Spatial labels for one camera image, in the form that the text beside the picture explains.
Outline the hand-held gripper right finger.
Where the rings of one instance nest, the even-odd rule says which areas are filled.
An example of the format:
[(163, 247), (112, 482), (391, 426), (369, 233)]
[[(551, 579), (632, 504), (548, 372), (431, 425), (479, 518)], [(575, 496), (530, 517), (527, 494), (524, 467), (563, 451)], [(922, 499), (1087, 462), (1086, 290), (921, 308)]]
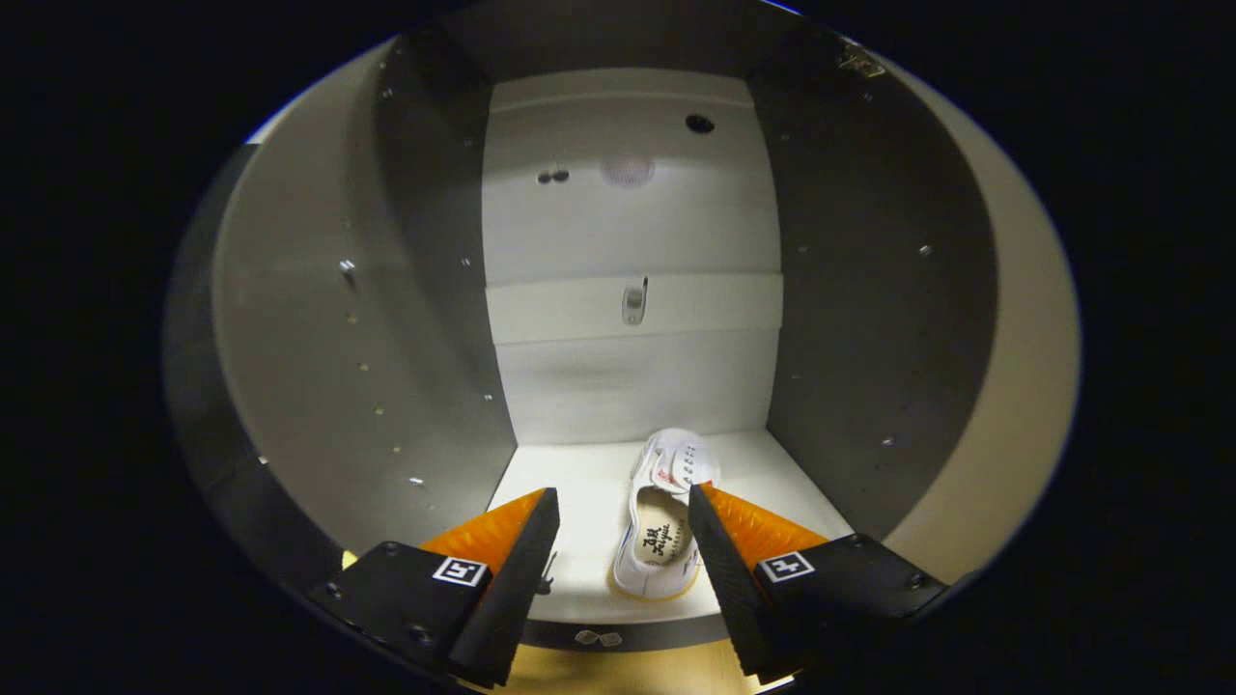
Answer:
[(852, 533), (823, 537), (712, 484), (688, 488), (697, 542), (747, 676), (848, 676), (908, 643), (952, 586)]

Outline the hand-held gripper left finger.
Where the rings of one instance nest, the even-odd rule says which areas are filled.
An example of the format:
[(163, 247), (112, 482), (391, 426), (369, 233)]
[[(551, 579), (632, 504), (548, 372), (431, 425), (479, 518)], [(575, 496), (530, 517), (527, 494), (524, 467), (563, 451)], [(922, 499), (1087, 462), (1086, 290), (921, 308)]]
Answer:
[(556, 488), (535, 488), (423, 544), (379, 542), (307, 597), (419, 676), (503, 686), (559, 527)]

